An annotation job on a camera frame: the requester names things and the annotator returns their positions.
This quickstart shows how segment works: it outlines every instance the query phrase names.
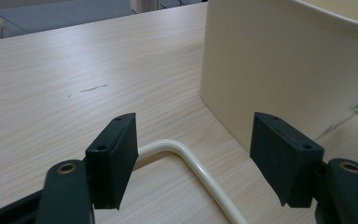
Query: white cable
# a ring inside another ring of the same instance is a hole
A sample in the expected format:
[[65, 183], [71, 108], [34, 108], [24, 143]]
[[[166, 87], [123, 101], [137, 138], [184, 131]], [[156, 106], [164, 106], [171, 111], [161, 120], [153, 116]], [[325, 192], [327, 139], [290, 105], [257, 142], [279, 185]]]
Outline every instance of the white cable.
[[226, 195], [225, 191], [213, 179], [212, 175], [205, 169], [202, 163], [184, 144], [173, 140], [160, 140], [149, 145], [139, 148], [138, 161], [150, 157], [159, 152], [172, 152], [179, 155], [193, 172], [200, 179], [206, 189], [212, 194], [214, 199], [222, 208], [223, 212], [232, 223], [248, 223], [240, 210], [231, 199]]

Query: light wood tabletop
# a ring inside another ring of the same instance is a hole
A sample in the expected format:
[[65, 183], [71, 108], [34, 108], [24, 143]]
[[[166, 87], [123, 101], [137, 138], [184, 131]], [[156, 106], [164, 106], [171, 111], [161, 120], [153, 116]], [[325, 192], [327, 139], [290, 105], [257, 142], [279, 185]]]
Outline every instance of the light wood tabletop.
[[[42, 189], [52, 165], [83, 159], [116, 116], [137, 114], [138, 145], [187, 145], [250, 223], [314, 223], [281, 207], [249, 158], [199, 98], [207, 4], [0, 40], [0, 207]], [[325, 160], [358, 161], [358, 115], [320, 142]], [[96, 223], [227, 223], [177, 156], [132, 173], [120, 210]]]

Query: floor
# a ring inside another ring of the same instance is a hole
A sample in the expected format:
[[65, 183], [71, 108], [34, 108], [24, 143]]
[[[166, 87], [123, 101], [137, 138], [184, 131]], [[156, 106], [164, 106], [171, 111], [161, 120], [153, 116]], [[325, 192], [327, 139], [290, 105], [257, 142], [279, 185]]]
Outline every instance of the floor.
[[[159, 0], [160, 9], [197, 4], [202, 0]], [[0, 9], [3, 36], [26, 35], [91, 21], [135, 14], [130, 0], [72, 0], [31, 7]]]

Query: curved rod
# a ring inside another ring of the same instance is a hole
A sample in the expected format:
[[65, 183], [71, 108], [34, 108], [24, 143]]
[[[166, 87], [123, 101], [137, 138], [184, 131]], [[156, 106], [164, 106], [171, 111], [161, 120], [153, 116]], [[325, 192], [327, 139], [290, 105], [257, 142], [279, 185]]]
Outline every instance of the curved rod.
[[212, 175], [206, 170], [197, 157], [184, 144], [173, 140], [159, 140], [149, 145], [139, 148], [138, 161], [146, 159], [159, 152], [172, 152], [179, 155], [197, 175], [202, 184], [212, 194], [214, 199], [222, 208], [223, 212], [232, 223], [248, 223], [240, 210], [231, 199], [226, 195], [225, 191], [213, 179]]

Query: cream plastic bin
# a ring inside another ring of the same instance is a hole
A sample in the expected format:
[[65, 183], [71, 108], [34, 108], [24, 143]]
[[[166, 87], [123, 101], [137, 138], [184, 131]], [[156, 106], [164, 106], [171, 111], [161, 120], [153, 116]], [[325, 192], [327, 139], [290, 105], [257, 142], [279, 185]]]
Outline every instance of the cream plastic bin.
[[316, 139], [358, 102], [358, 1], [210, 0], [200, 97], [245, 148], [255, 111]]

